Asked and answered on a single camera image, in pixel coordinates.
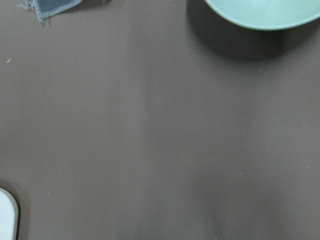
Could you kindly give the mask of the cream rabbit tray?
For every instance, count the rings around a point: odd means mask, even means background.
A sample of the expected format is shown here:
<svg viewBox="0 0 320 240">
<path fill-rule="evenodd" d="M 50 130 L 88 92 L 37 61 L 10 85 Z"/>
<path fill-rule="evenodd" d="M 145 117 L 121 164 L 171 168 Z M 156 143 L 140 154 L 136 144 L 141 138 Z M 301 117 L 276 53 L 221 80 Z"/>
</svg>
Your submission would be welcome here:
<svg viewBox="0 0 320 240">
<path fill-rule="evenodd" d="M 0 189 L 0 240 L 15 240 L 17 237 L 19 208 L 15 198 L 5 189 Z"/>
</svg>

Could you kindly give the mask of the mint green bowl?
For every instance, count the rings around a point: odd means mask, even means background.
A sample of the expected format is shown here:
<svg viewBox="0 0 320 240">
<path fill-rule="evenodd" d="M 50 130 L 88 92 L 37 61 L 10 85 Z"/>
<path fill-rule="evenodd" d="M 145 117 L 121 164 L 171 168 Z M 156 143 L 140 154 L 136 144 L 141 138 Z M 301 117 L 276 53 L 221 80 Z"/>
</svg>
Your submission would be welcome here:
<svg viewBox="0 0 320 240">
<path fill-rule="evenodd" d="M 207 0 L 223 19 L 251 30 L 285 30 L 320 18 L 318 0 Z"/>
</svg>

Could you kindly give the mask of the grey folded cloth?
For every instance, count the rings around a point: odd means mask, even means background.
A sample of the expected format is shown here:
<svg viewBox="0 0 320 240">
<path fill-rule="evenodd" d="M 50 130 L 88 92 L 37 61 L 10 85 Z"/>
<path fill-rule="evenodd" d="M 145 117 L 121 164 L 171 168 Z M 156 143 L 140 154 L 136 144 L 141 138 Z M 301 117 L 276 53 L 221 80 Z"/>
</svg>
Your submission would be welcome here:
<svg viewBox="0 0 320 240">
<path fill-rule="evenodd" d="M 32 8 L 37 19 L 43 23 L 47 18 L 55 16 L 79 5 L 82 0 L 25 0 L 19 5 L 24 9 Z"/>
</svg>

